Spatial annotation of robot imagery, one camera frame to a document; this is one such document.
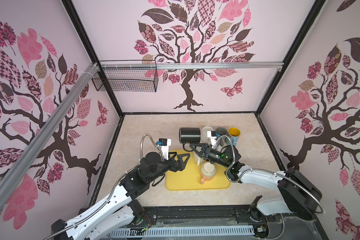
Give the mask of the orange speckled mug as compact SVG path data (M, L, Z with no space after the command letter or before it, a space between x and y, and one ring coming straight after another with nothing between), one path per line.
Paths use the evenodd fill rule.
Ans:
M214 164L211 164L209 162L205 162L202 166L201 166L201 170L200 170L200 184L204 184L205 182L209 182L211 181L215 175L216 175L216 167Z

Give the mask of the blue butterfly mug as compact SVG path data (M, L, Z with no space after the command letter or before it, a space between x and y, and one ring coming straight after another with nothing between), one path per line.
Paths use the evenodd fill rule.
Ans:
M232 144L236 146L241 135L241 131L238 128L231 127L228 129L227 134Z

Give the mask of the black mug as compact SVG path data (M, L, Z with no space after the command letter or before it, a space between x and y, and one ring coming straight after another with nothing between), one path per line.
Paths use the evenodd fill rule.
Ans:
M201 142L201 130L199 128L179 128L179 142L183 150L192 152L185 148L186 144L199 144Z

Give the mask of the grey mug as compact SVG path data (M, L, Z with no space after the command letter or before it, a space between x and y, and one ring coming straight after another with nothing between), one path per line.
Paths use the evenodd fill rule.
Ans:
M219 137L220 137L219 146L221 146L221 147L225 146L225 145L226 145L226 140L227 140L227 138L226 138L226 137L222 137L222 136L226 136L227 133L228 133L228 131L227 131L225 128L223 128L223 127L218 127L218 128L216 128L216 133L217 133L217 135L219 135Z

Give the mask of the white ribbed mug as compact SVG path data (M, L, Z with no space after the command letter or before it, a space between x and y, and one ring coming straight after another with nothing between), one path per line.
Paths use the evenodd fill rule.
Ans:
M201 142L210 144L210 138L208 137L208 132L214 131L212 127L205 126L201 130Z

